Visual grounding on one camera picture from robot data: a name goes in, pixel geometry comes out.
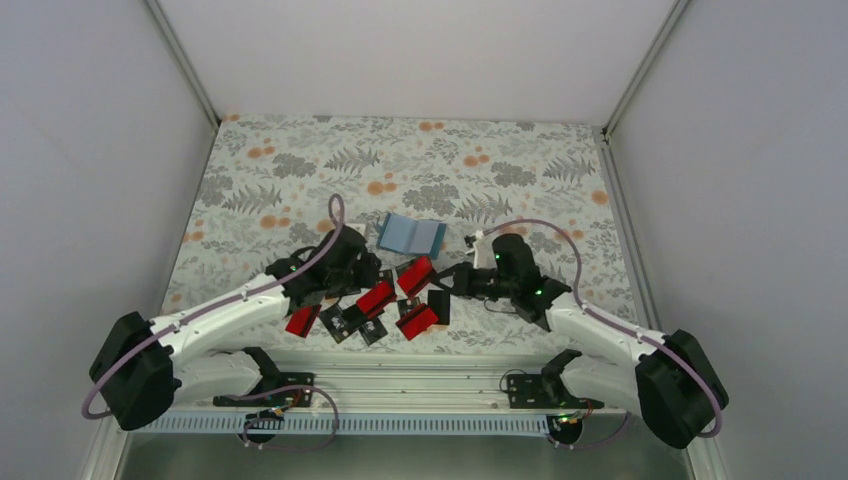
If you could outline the teal leather card holder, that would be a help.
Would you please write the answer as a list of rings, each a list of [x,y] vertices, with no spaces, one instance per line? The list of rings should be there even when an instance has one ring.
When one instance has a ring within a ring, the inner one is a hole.
[[[377,246],[394,253],[426,256],[437,259],[447,225],[437,220],[416,220],[397,213],[388,212],[378,231]]]

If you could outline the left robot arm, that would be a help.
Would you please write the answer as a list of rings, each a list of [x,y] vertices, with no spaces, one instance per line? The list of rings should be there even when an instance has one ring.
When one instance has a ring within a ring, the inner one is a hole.
[[[359,231],[342,226],[310,251],[278,259],[236,290],[152,319],[134,311],[113,324],[89,369],[106,416],[128,431],[145,427],[178,403],[227,397],[263,405],[279,373],[259,331],[286,323],[307,338],[328,297],[378,284],[382,262]]]

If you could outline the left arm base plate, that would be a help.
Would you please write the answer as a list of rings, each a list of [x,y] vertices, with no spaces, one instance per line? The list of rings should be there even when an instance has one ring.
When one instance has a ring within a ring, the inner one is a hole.
[[[259,382],[245,396],[261,394],[261,397],[253,400],[235,400],[229,396],[216,396],[213,405],[216,407],[271,407],[286,409],[291,407],[309,407],[311,405],[311,393],[303,390],[292,390],[279,392],[273,395],[269,391],[292,385],[311,386],[315,380],[315,374],[302,371],[280,371],[270,356],[260,347],[246,347],[242,349],[258,367],[260,374]]]

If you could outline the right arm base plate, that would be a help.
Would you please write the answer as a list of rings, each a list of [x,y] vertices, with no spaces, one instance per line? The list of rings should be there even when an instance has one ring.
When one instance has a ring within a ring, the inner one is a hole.
[[[512,409],[582,409],[603,408],[604,403],[572,395],[561,375],[582,353],[566,349],[548,361],[539,373],[509,370],[501,378],[500,389],[508,396]]]

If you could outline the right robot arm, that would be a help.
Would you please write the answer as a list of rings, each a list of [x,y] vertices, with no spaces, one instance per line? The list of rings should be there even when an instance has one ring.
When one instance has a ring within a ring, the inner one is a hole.
[[[541,391],[549,404],[599,400],[637,415],[677,449],[721,431],[729,395],[693,334],[639,327],[580,300],[574,284],[542,274],[517,234],[496,237],[493,248],[494,267],[462,262],[435,277],[459,297],[506,299],[525,322],[576,342],[547,366]]]

